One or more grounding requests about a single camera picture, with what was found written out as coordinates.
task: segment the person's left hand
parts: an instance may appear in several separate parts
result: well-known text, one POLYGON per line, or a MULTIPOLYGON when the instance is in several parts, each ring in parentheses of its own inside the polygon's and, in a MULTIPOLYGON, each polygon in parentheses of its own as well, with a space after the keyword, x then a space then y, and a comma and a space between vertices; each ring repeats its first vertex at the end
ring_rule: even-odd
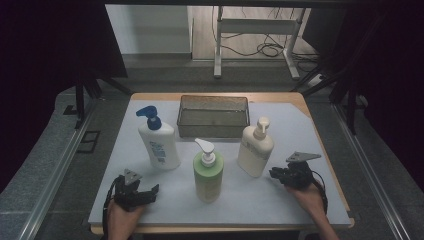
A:
POLYGON ((108 207, 108 240, 127 240, 134 232, 146 205, 127 212, 112 199, 108 207))

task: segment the wooden floor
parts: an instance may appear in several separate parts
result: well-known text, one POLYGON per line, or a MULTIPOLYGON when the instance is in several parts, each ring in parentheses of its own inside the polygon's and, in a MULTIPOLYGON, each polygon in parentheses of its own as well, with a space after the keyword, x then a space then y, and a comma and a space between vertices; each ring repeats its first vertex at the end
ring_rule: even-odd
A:
MULTIPOLYGON (((190 7, 193 14, 193 59, 194 60, 210 60, 214 59, 215 39, 216 39, 216 19, 218 15, 218 7, 190 7)), ((292 8, 258 8, 258 7, 225 7, 223 18, 241 18, 241 19, 296 19, 301 9, 292 8)), ((300 29, 299 36, 296 40, 294 53, 316 53, 314 49, 307 44, 302 38, 303 28, 309 16, 309 10, 306 11, 303 18, 303 25, 300 29)), ((291 36, 270 35, 267 38, 264 34, 223 34, 222 46, 232 48, 222 48, 223 59, 283 59, 283 55, 277 54, 276 50, 271 48, 264 49, 267 55, 276 55, 277 57, 269 57, 265 54, 254 54, 260 44, 266 40, 267 43, 277 42, 281 46, 288 44, 291 36)))

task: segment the pump bottle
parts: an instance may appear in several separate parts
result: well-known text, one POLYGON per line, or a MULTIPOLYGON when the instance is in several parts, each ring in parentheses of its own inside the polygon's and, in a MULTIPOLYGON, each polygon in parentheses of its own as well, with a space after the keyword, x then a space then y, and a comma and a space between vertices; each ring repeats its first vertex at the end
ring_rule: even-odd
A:
POLYGON ((260 177, 271 156, 274 141, 267 135, 269 119, 261 117, 257 126, 243 130, 237 163, 252 177, 260 177))
POLYGON ((140 109, 136 115, 148 118, 147 123, 138 128, 138 132, 149 153, 150 163, 163 170, 177 168, 181 161, 175 145, 174 128, 160 120, 155 106, 140 109))
POLYGON ((211 203, 221 193, 224 159, 214 151, 213 143, 199 138, 194 141, 202 148, 193 160, 196 193, 200 200, 211 203))

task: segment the wooden table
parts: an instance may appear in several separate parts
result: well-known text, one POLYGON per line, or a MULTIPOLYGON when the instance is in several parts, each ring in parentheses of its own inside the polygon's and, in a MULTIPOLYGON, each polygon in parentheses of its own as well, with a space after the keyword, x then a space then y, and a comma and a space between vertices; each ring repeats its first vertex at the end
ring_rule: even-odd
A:
MULTIPOLYGON (((304 115, 308 118, 311 118, 311 114, 308 110, 306 102, 303 96, 299 93, 275 93, 275 92, 266 92, 266 93, 136 93, 132 95, 131 100, 154 100, 154 101, 179 101, 182 95, 197 95, 197 96, 243 96, 247 97, 250 103, 291 103, 296 108, 298 108, 304 115)), ((325 152, 324 146, 319 138, 319 134, 315 129, 315 134, 319 139, 319 144, 323 149, 325 158, 327 159, 327 165, 330 169, 332 178, 336 184, 338 194, 340 199, 343 202, 343 205, 348 212, 349 206, 346 202, 342 189, 337 181, 336 174, 331 166, 331 163, 328 161, 327 153, 325 152)), ((354 220, 350 218, 351 224, 349 227, 354 225, 354 220)), ((143 226, 140 225, 137 227, 137 233, 195 233, 195 232, 230 232, 230 231, 276 231, 276 230, 302 230, 305 228, 313 228, 313 225, 310 226, 143 226)), ((91 230, 93 233, 102 234, 101 224, 92 224, 91 230)))

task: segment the blue pump head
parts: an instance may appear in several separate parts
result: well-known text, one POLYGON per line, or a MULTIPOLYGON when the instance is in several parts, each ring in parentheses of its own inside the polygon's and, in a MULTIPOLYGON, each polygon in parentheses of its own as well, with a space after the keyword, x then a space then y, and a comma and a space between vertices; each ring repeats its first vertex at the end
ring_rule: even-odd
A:
POLYGON ((158 111, 156 110, 155 106, 147 106, 145 108, 142 108, 136 112, 136 115, 138 117, 146 116, 148 118, 147 126, 150 130, 158 130, 160 127, 162 127, 162 122, 157 116, 158 111))

